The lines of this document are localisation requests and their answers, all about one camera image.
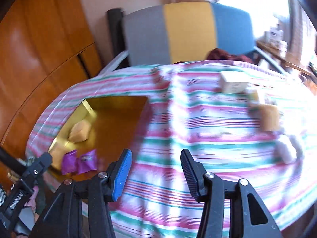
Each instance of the silver screw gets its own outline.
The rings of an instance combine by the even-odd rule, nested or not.
[[[99,174],[98,174],[98,177],[99,178],[106,178],[108,176],[108,174],[106,173],[106,172],[100,172]]]
[[[64,180],[64,184],[65,185],[71,185],[73,183],[73,180],[72,179],[66,179]]]
[[[249,184],[248,180],[246,180],[246,179],[241,179],[241,180],[240,180],[240,183],[241,183],[241,185],[243,185],[243,186],[247,186],[247,185]]]
[[[215,177],[215,174],[212,173],[212,172],[206,172],[206,173],[205,173],[205,176],[208,177],[208,178],[214,178],[214,177]]]

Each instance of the open box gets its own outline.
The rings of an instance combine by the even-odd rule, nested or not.
[[[83,100],[49,148],[54,175],[61,175],[61,160],[66,152],[74,149],[77,149],[78,156],[96,149],[99,163],[102,164],[99,168],[103,170],[111,162],[118,160],[123,149],[131,149],[134,153],[132,143],[144,134],[152,114],[147,101],[147,97],[140,96],[108,96]],[[88,139],[79,143],[68,141],[74,124],[83,119],[92,125]],[[63,149],[55,150],[54,146]],[[87,179],[94,174],[96,173],[77,175],[74,179]]]

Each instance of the purple packet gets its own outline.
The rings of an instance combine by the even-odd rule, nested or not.
[[[67,152],[61,162],[61,173],[63,175],[77,171],[77,150]]]
[[[86,173],[92,170],[97,170],[97,155],[96,150],[93,149],[78,159],[78,174]]]

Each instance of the brown wardrobe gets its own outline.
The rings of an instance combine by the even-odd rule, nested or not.
[[[0,22],[0,139],[24,158],[44,109],[102,69],[80,0],[15,0]],[[8,188],[7,169],[0,183]]]

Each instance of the round table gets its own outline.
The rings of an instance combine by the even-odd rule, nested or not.
[[[249,113],[245,94],[222,94],[220,71],[244,71],[251,88],[276,99],[305,143],[305,157],[283,164],[275,153],[275,136],[260,130]],[[272,213],[280,229],[303,215],[317,198],[316,100],[301,83],[253,64],[202,61],[176,65],[134,66],[79,83],[56,98],[38,119],[28,140],[27,156],[47,151],[67,118],[85,98],[147,96],[153,117],[123,195],[112,205],[117,237],[196,237],[202,203],[191,197],[180,164],[188,148],[196,161],[222,179],[246,178]],[[46,174],[52,190],[59,182]],[[225,202],[223,236],[228,237],[229,202]]]

